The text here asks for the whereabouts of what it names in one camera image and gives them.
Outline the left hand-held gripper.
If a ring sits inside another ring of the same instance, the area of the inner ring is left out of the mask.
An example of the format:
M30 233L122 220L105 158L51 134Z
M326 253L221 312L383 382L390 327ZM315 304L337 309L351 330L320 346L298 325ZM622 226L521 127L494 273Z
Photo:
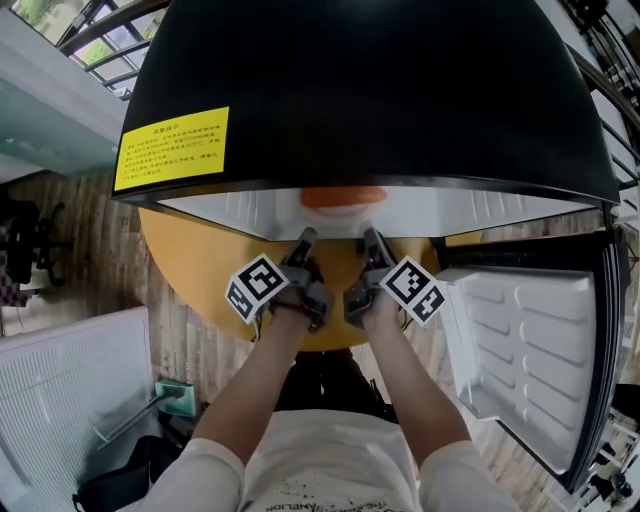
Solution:
M328 322L333 297L325 289L319 266L310 257L316 240L317 231L307 227L281 264L261 254L230 278L225 298L245 324L279 308L308 317L310 332Z

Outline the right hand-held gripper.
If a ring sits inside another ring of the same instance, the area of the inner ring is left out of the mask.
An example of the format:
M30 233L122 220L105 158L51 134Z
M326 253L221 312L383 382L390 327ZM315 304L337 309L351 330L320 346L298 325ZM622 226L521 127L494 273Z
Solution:
M410 256L399 263L386 239L373 227L363 233L365 266L360 279L343 296L345 321L363 329L362 316L380 290L386 291L407 316L424 328L445 304L436 279Z

